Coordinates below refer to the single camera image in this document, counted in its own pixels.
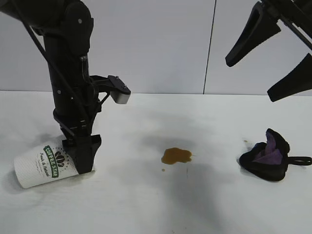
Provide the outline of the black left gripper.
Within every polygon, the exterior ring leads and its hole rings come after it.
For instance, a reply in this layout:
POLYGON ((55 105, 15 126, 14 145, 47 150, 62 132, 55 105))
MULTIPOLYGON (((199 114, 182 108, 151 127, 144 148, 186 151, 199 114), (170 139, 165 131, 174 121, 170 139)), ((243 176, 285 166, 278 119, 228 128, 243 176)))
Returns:
POLYGON ((52 76, 55 109, 54 119, 67 139, 62 140, 65 152, 73 160, 78 174, 92 171, 101 136, 93 135, 97 113, 101 111, 100 76, 86 76, 72 81, 52 76))

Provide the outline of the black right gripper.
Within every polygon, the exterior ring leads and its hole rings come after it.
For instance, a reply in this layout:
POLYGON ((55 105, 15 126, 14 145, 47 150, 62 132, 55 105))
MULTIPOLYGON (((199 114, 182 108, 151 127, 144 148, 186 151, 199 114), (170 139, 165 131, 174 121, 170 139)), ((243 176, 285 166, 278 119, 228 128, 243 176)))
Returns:
MULTIPOLYGON (((227 66, 233 67, 251 50, 278 34, 280 20, 309 49, 312 48, 312 2, 310 0, 263 0, 252 8, 248 21, 237 42, 225 57, 227 66)), ((303 60, 283 79, 273 85, 267 94, 271 101, 312 89, 312 56, 303 60)))

